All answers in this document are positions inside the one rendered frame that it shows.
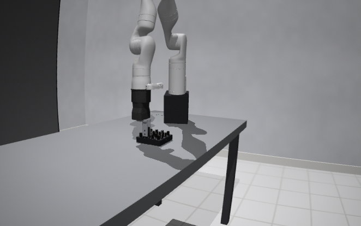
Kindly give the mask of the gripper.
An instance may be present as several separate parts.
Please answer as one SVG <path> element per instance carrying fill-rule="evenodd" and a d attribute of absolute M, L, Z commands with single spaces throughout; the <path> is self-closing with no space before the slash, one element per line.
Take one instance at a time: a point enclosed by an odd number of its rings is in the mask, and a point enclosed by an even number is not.
<path fill-rule="evenodd" d="M 163 83 L 152 84 L 150 76 L 132 76 L 131 102 L 133 103 L 132 120 L 142 122 L 142 136 L 151 135 L 149 102 L 151 90 L 163 88 Z"/>

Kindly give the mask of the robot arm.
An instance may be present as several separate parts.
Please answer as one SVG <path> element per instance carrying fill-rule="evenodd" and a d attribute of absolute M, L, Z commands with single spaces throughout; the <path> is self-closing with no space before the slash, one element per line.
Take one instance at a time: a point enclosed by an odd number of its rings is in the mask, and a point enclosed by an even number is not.
<path fill-rule="evenodd" d="M 186 35 L 172 33 L 178 20 L 175 0 L 161 0 L 158 9 L 153 0 L 141 0 L 137 26 L 130 39 L 130 51 L 140 55 L 133 63 L 133 76 L 150 76 L 151 63 L 155 53 L 155 41 L 146 36 L 155 27 L 157 11 L 161 21 L 166 46 L 169 50 L 179 50 L 179 53 L 169 58 L 169 94 L 182 95 L 186 93 Z"/>

